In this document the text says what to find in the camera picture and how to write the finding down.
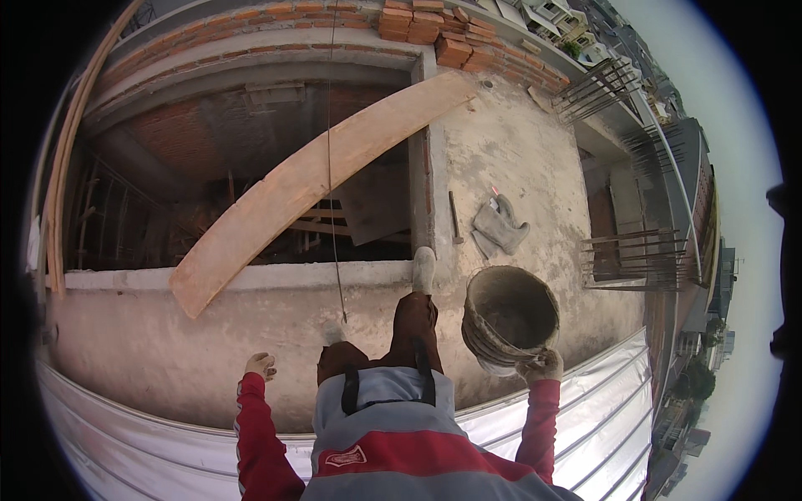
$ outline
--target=work glove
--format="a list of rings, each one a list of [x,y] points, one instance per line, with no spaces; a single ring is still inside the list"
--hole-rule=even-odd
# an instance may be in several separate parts
[[[544,348],[532,362],[518,362],[515,370],[526,384],[531,385],[541,379],[562,380],[562,357],[551,348]]]
[[[273,376],[276,375],[276,370],[273,364],[276,363],[276,358],[266,353],[255,354],[248,359],[245,364],[245,373],[255,372],[265,379],[265,382],[273,381]]]

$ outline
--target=concrete floor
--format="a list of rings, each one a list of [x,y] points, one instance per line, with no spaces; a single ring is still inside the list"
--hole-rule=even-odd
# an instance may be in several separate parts
[[[522,381],[486,374],[460,334],[465,285],[488,265],[469,235],[491,186],[513,202],[532,231],[516,265],[552,288],[560,310],[557,348],[566,368],[643,325],[643,294],[582,288],[579,242],[588,238],[587,197],[573,133],[543,112],[525,89],[495,75],[493,89],[476,84],[477,98],[442,119],[448,189],[466,241],[451,280],[436,285],[439,352],[456,387],[458,408],[519,390]],[[395,304],[409,286],[344,290],[349,339],[370,358],[386,353]],[[320,326],[339,315],[336,288],[224,291],[197,320],[187,318],[169,291],[70,291],[51,300],[58,324],[56,367],[80,385],[136,409],[182,422],[230,428],[245,361],[258,351],[276,356],[278,374],[266,399],[280,432],[311,431]]]

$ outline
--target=hammer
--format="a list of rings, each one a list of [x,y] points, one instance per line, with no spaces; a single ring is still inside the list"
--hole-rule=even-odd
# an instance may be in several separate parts
[[[465,242],[465,239],[460,236],[460,224],[456,220],[456,208],[454,207],[454,192],[448,192],[448,203],[452,206],[452,220],[454,221],[454,239],[452,243],[454,245],[462,244]]]

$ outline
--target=sky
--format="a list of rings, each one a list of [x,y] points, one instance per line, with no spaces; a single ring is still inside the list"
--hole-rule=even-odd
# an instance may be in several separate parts
[[[782,180],[780,163],[751,80],[695,6],[683,0],[612,3],[679,89],[688,115],[701,123],[715,165],[722,235],[745,260],[727,318],[735,351],[716,373],[699,425],[711,439],[698,459],[688,458],[687,476],[670,496],[727,499],[763,441],[782,369],[768,343],[783,321],[783,220],[766,202],[766,191]]]

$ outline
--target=drain pipe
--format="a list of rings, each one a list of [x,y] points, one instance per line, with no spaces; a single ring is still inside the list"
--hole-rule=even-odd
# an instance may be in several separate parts
[[[696,257],[696,273],[699,277],[699,280],[702,280],[702,257],[699,253],[699,242],[696,240],[696,227],[694,226],[694,210],[691,207],[691,202],[688,200],[688,194],[685,192],[685,184],[683,183],[683,175],[679,173],[679,166],[677,165],[677,161],[674,159],[674,154],[671,152],[671,146],[668,144],[668,139],[666,139],[666,135],[662,133],[662,127],[660,127],[660,123],[657,121],[657,117],[654,116],[654,112],[651,110],[649,103],[646,101],[646,98],[643,97],[639,89],[635,89],[634,91],[630,92],[630,96],[632,97],[633,101],[635,101],[636,108],[640,112],[642,116],[642,121],[644,125],[646,124],[645,116],[648,116],[651,119],[651,122],[655,125],[657,129],[657,133],[660,135],[660,141],[662,142],[663,147],[666,149],[666,153],[668,153],[668,160],[671,161],[671,167],[674,170],[674,175],[677,176],[677,182],[679,183],[679,192],[683,194],[683,202],[685,203],[685,210],[688,213],[688,220],[691,222],[691,238],[694,242],[694,255]]]

